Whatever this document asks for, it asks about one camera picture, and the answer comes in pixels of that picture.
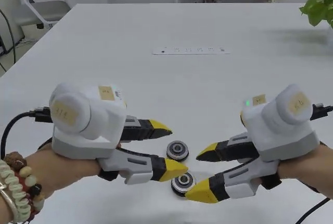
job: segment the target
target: forearm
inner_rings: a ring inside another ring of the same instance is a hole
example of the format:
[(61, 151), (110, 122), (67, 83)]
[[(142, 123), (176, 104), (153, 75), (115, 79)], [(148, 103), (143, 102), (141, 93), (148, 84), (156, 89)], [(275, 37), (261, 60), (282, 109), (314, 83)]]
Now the forearm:
[(0, 224), (8, 224), (11, 221), (11, 210), (5, 200), (0, 196)]
[(320, 145), (315, 151), (279, 166), (283, 179), (298, 179), (333, 199), (333, 150)]
[[(97, 175), (100, 170), (94, 160), (70, 160), (47, 148), (30, 155), (26, 160), (38, 183), (42, 185), (46, 198), (84, 177)], [(8, 224), (11, 219), (12, 212), (0, 195), (0, 224)]]

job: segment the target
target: black cable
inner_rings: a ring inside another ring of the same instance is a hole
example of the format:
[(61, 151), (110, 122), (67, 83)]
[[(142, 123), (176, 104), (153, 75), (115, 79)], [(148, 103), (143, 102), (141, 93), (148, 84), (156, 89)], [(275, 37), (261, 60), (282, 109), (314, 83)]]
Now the black cable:
[(0, 9), (0, 13), (5, 18), (7, 26), (8, 26), (8, 30), (9, 30), (9, 34), (10, 34), (11, 42), (12, 42), (12, 51), (13, 51), (13, 54), (14, 54), (14, 64), (15, 64), (16, 63), (16, 46), (15, 46), (14, 35), (12, 33), (11, 26), (9, 24), (8, 18), (6, 17), (6, 15), (3, 13), (3, 11), (1, 9)]
[(0, 144), (0, 159), (1, 160), (3, 160), (5, 158), (7, 137), (8, 137), (8, 134), (9, 134), (11, 128), (13, 127), (13, 125), (23, 117), (28, 117), (28, 116), (29, 117), (34, 117), (34, 115), (35, 115), (34, 111), (21, 113), (18, 116), (14, 117), (9, 122), (9, 124), (5, 128), (4, 134), (2, 135), (2, 138), (1, 138), (1, 144)]
[(326, 203), (328, 203), (331, 199), (326, 198), (319, 202), (317, 205), (315, 205), (313, 208), (311, 208), (309, 211), (307, 211), (295, 224), (301, 224), (310, 214), (315, 212), (318, 208), (324, 206)]

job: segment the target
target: metal bangle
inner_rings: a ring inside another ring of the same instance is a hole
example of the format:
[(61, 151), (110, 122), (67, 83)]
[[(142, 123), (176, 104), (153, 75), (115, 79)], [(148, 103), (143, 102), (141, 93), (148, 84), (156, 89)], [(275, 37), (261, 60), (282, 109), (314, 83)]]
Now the metal bangle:
[(9, 206), (12, 215), (13, 215), (13, 221), (11, 223), (13, 224), (17, 224), (18, 220), (19, 220), (19, 212), (17, 210), (17, 206), (15, 204), (15, 202), (10, 198), (10, 196), (5, 192), (5, 189), (7, 188), (6, 184), (3, 184), (0, 181), (0, 194), (3, 197), (3, 199), (5, 200), (5, 202), (7, 203), (7, 205)]

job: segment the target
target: human hand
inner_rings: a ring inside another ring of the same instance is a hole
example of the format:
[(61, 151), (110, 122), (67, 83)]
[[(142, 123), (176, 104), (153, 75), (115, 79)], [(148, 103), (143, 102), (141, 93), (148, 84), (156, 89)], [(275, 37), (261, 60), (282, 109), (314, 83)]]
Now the human hand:
[(282, 179), (298, 179), (333, 199), (333, 150), (320, 145), (302, 157), (283, 161), (278, 168)]
[(46, 198), (57, 190), (66, 188), (84, 177), (96, 176), (100, 172), (96, 160), (65, 158), (54, 153), (50, 143), (28, 156), (26, 160), (42, 185)]

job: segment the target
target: yellow fingertip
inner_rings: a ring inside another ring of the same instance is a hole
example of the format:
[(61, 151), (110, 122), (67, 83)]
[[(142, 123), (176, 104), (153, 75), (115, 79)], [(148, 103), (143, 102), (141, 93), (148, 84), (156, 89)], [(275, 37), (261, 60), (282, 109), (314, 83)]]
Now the yellow fingertip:
[(188, 167), (185, 165), (171, 159), (164, 159), (166, 165), (166, 171), (159, 181), (169, 181), (173, 178), (185, 174), (188, 170)]
[(195, 202), (203, 202), (203, 203), (219, 202), (209, 187), (209, 179), (200, 181), (185, 194), (185, 197), (188, 200)]
[(213, 150), (215, 150), (217, 144), (218, 144), (218, 142), (213, 143), (213, 144), (210, 144), (208, 147), (206, 147), (206, 148), (204, 149), (204, 151), (201, 151), (201, 153), (200, 153), (198, 156), (200, 156), (200, 155), (202, 155), (202, 154), (204, 154), (204, 153), (206, 153), (206, 152), (208, 152), (208, 151), (213, 151)]
[(155, 121), (155, 120), (149, 120), (151, 125), (153, 126), (154, 129), (165, 129), (168, 131), (171, 131), (171, 129), (169, 129), (167, 126), (165, 126), (164, 124), (160, 123), (159, 121)]

